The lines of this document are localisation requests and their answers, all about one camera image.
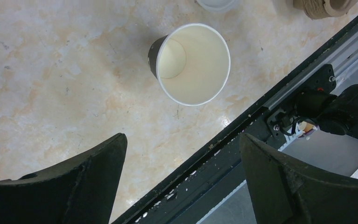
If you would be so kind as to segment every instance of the wire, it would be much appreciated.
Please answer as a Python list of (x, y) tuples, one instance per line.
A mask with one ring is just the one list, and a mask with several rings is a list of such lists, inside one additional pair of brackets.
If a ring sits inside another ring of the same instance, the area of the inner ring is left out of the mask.
[(282, 127), (279, 126), (279, 130), (284, 134), (284, 135), (287, 135), (287, 136), (292, 136), (296, 133), (296, 125), (297, 123), (299, 122), (303, 122), (303, 121), (306, 121), (306, 120), (310, 120), (311, 121), (311, 124), (315, 124), (315, 122), (309, 118), (306, 118), (306, 117), (298, 117), (296, 119), (293, 120), (293, 123), (292, 123), (292, 126), (291, 126), (291, 133), (288, 133), (287, 131), (285, 131)]

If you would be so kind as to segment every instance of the cup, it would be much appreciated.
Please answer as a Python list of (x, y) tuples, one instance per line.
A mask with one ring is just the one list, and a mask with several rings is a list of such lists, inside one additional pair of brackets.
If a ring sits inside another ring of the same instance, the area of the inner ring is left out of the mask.
[(163, 91), (185, 106), (215, 98), (226, 84), (231, 63), (224, 38), (202, 23), (186, 24), (156, 40), (148, 62)]

